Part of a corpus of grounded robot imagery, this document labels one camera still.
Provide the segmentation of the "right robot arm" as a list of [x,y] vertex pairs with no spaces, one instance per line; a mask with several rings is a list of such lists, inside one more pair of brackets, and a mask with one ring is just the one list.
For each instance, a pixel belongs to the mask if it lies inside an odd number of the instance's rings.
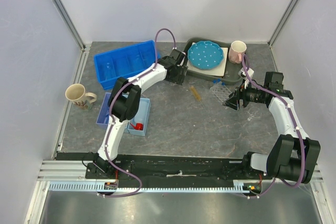
[[248,152],[247,162],[240,166],[241,174],[254,178],[259,171],[289,183],[307,184],[311,181],[321,146],[312,140],[302,128],[294,108],[292,93],[285,90],[281,72],[266,72],[264,85],[260,86],[239,73],[242,84],[231,93],[224,106],[239,110],[249,103],[265,104],[272,114],[278,131],[278,139],[268,155]]

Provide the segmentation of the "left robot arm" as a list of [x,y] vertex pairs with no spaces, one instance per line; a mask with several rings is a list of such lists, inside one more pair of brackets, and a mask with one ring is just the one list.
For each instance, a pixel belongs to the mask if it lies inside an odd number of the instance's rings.
[[98,152],[93,154],[93,161],[87,165],[86,179],[110,179],[117,170],[130,175],[113,162],[117,158],[124,129],[137,114],[141,94],[145,90],[163,80],[182,85],[187,72],[185,57],[184,52],[174,48],[170,55],[156,58],[140,74],[128,79],[118,78],[110,95],[106,134]]

